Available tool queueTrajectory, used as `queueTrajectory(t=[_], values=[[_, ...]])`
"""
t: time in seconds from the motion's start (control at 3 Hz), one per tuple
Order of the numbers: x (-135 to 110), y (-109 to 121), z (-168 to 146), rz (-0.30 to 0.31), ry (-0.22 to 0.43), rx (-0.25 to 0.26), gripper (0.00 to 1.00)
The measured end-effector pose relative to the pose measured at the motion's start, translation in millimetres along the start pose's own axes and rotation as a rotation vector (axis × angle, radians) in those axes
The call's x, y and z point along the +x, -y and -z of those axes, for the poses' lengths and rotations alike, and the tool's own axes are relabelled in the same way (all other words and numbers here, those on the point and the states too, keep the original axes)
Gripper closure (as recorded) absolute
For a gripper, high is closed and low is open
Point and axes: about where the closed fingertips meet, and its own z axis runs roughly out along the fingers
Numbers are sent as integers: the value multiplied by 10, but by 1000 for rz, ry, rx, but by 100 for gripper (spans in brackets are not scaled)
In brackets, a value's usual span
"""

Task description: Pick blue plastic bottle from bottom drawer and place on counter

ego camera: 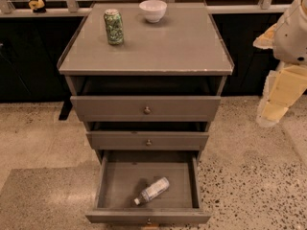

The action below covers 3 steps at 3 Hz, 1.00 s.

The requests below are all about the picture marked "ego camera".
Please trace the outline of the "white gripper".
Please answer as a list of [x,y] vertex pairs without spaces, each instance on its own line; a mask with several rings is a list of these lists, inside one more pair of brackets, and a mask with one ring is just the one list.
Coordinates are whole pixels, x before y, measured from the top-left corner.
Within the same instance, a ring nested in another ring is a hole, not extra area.
[[[270,26],[255,38],[252,45],[258,49],[271,49],[276,25]],[[289,108],[307,90],[307,67],[291,63],[280,63],[270,71],[263,97],[257,108],[256,122],[260,127],[272,127],[279,123]]]

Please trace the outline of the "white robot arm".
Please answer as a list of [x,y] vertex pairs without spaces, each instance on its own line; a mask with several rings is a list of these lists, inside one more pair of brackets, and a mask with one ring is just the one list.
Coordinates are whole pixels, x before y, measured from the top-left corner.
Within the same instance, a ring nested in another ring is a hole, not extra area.
[[272,49],[279,60],[266,77],[256,117],[260,127],[272,127],[307,90],[307,0],[294,0],[253,46]]

